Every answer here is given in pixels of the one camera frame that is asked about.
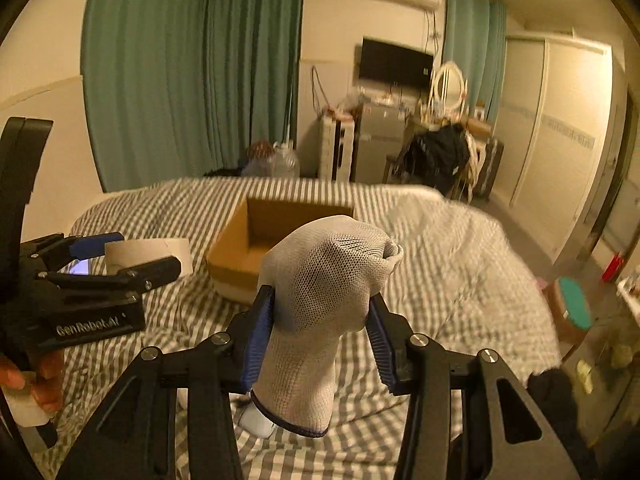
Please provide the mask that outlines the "left human hand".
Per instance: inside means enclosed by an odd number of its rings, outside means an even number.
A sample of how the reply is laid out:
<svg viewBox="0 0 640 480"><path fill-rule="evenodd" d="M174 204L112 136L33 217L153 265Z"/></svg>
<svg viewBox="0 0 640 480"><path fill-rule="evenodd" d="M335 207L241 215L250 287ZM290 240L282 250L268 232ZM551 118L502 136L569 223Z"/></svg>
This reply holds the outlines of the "left human hand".
<svg viewBox="0 0 640 480"><path fill-rule="evenodd" d="M37 365L35 379L27 379L6 356L1 356L1 385L14 390L27 388L43 411L54 414L63 405L62 382L64 351L44 354Z"/></svg>

